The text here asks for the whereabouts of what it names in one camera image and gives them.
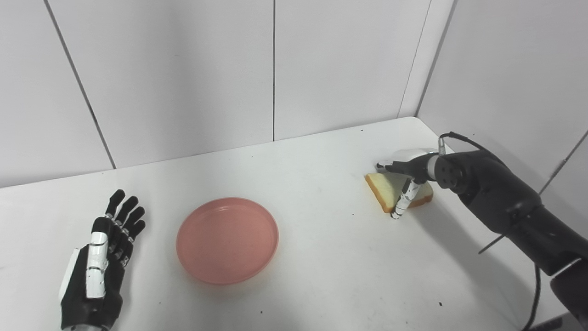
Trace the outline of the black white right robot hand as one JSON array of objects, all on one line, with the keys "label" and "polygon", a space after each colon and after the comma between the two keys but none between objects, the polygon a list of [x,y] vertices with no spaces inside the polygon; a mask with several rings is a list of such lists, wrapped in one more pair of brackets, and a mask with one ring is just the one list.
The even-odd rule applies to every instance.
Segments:
[{"label": "black white right robot hand", "polygon": [[435,181],[434,168],[438,156],[439,153],[430,148],[401,149],[393,153],[391,160],[376,164],[377,169],[407,176],[390,213],[391,218],[401,218],[424,183]]}]

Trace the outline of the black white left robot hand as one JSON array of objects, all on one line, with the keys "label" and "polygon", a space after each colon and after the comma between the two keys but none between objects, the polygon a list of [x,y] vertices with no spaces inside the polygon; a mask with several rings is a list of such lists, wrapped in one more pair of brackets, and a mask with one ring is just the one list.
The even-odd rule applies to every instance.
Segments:
[{"label": "black white left robot hand", "polygon": [[94,220],[90,241],[76,248],[59,289],[62,331],[109,331],[123,305],[120,293],[134,242],[145,229],[135,196],[116,190]]}]

